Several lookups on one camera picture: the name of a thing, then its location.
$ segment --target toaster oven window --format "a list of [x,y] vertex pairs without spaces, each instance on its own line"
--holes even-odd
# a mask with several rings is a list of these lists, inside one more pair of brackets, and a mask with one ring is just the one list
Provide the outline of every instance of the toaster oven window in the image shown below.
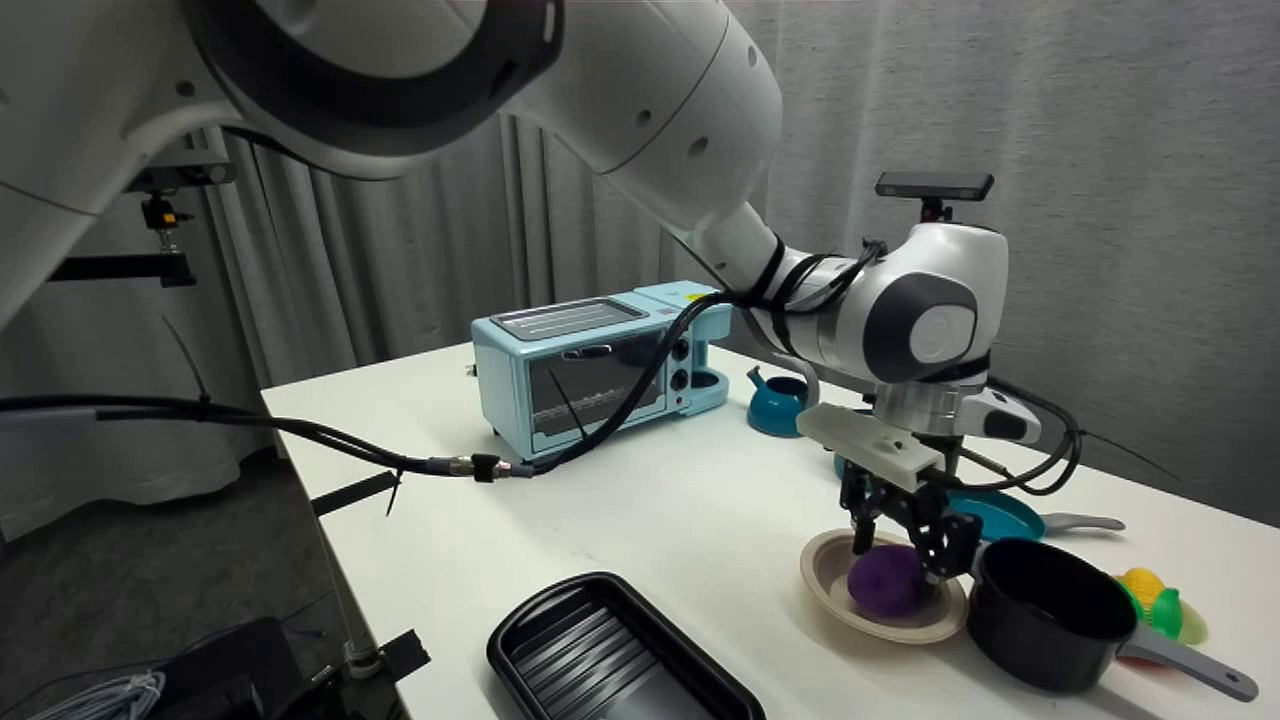
[[[643,365],[659,349],[659,330],[631,340],[583,344],[562,354],[532,360],[532,426],[543,436],[593,426],[612,414]],[[637,410],[659,399],[659,377],[642,395]]]

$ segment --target light blue toaster oven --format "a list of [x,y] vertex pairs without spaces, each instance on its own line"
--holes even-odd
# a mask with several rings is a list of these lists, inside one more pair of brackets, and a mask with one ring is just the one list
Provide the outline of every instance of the light blue toaster oven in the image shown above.
[[[474,319],[483,421],[525,459],[576,445],[621,406],[680,308],[709,291],[671,280]],[[709,369],[709,344],[727,326],[727,303],[703,308],[624,426],[721,406],[727,382]]]

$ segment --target black cable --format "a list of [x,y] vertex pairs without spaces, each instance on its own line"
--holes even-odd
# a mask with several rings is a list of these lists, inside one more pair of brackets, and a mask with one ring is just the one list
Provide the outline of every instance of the black cable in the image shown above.
[[186,365],[190,365],[190,370],[194,370],[194,381],[195,381],[195,386],[201,386],[201,399],[211,399],[211,395],[209,395],[209,382],[206,382],[206,370],[201,370],[190,340],[170,323],[170,314],[161,314],[161,323],[170,326],[174,344],[180,349],[180,354],[186,354]]
[[788,255],[788,242],[779,235],[772,235],[767,264],[760,269],[758,284],[742,294],[748,308],[767,300],[767,284],[772,284],[778,269],[784,264],[784,255]]
[[973,463],[979,463],[979,469],[1013,478],[1013,470],[1008,470],[1006,463],[997,463],[992,457],[979,457],[979,452],[973,452],[973,449],[957,449],[957,452],[962,452],[966,459],[973,459]]
[[849,264],[841,276],[833,276],[833,284],[826,288],[826,300],[821,300],[821,303],[796,308],[796,312],[788,312],[788,314],[821,314],[821,312],[829,312],[829,308],[849,291],[849,284],[852,284],[874,258],[880,258],[880,255],[876,255],[876,253],[874,253],[874,255],[859,255],[859,258]]
[[805,288],[805,280],[816,270],[816,264],[826,264],[829,255],[826,253],[813,253],[813,255],[805,255],[788,276],[784,276],[784,284],[772,291],[772,300],[765,300],[765,308],[767,308],[767,319],[772,319],[772,334],[793,350],[793,354],[801,354],[796,349],[793,349],[793,312],[788,312],[788,303],[793,303],[793,294]]
[[1153,470],[1162,470],[1162,476],[1172,478],[1172,482],[1187,482],[1181,470],[1172,470],[1169,463],[1153,459],[1148,452],[1140,452],[1140,449],[1133,449],[1133,445],[1125,445],[1125,440],[1118,440],[1118,436],[1106,436],[1106,430],[1095,430],[1095,426],[1084,426],[1084,440],[1107,445],[1107,449],[1118,449],[1118,452],[1148,463]]
[[643,370],[637,377],[631,390],[607,410],[605,422],[597,422],[583,440],[567,445],[566,452],[558,457],[543,457],[543,459],[530,459],[525,469],[532,476],[543,476],[567,459],[580,459],[590,457],[593,449],[601,449],[612,430],[624,426],[624,421],[631,414],[631,406],[643,399],[650,382],[657,381],[657,370],[665,369],[667,350],[676,349],[676,340],[687,330],[687,323],[713,308],[713,303],[732,303],[735,294],[732,291],[713,291],[713,294],[699,294],[692,303],[685,303],[685,312],[667,323],[667,330],[659,334],[651,360],[643,365]]
[[576,406],[572,406],[572,399],[567,399],[567,390],[566,390],[566,382],[562,382],[562,370],[547,369],[547,377],[551,377],[551,382],[558,382],[558,395],[562,395],[567,421],[576,422],[576,436],[590,436],[590,422],[576,414]]
[[685,235],[671,235],[671,233],[665,235],[727,291],[727,280],[696,248],[687,248]]
[[0,399],[0,410],[65,410],[65,406],[83,406],[83,410],[95,410],[102,421],[194,421],[194,422],[276,426],[276,430],[362,457],[370,463],[384,463],[384,469],[402,469],[402,470],[418,470],[418,476],[457,476],[451,459],[441,459],[441,457],[402,457],[392,449],[370,445],[370,440],[350,436],[329,422],[268,414],[268,410],[247,410],[247,406],[227,406],[227,405],[209,405],[209,399],[177,399],[177,395],[17,395],[17,399]]
[[[992,382],[997,390],[1008,390],[1008,395],[1016,395],[1016,399],[1026,399],[1026,405],[1055,414],[1063,426],[1061,426],[1055,449],[1051,449],[1039,463],[1031,463],[1027,470],[1016,470],[1016,476],[997,478],[997,482],[966,482],[966,489],[970,489],[970,491],[1019,489],[1019,491],[1027,491],[1027,496],[1051,496],[1051,491],[1061,491],[1061,489],[1073,478],[1077,463],[1079,463],[1079,436],[1084,436],[1084,426],[1077,422],[1077,414],[1073,414],[1068,406],[1051,405],[1049,395],[1026,390],[1019,382],[1008,382],[1008,381],[1001,381],[1001,377],[992,377],[989,382]],[[1031,478],[1049,476],[1055,463],[1063,463],[1061,476],[1055,476],[1051,482],[1036,489]]]

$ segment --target blue object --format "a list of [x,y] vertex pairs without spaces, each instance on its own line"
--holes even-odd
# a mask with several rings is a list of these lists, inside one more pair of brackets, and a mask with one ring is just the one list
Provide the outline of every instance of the blue object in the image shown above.
[[807,382],[796,377],[760,377],[760,369],[748,370],[758,382],[748,422],[765,436],[801,436],[796,421],[807,405]]
[[983,518],[983,538],[1039,538],[1045,514],[1001,491],[950,491],[950,514]]
[[[483,421],[525,459],[576,445],[621,406],[671,319],[709,291],[676,280],[474,319]],[[727,303],[703,308],[624,426],[721,406],[727,382],[709,369],[709,344],[727,326]]]

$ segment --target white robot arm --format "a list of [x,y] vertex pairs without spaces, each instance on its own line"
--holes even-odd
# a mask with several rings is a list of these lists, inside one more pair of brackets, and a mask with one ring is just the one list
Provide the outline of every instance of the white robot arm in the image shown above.
[[[983,386],[1006,235],[938,217],[859,264],[758,217],[784,98],[723,0],[9,0],[0,323],[186,130],[237,125],[343,175],[396,175],[501,108],[692,238],[778,349],[876,382],[883,426],[1036,436]],[[841,452],[849,430],[813,436]]]

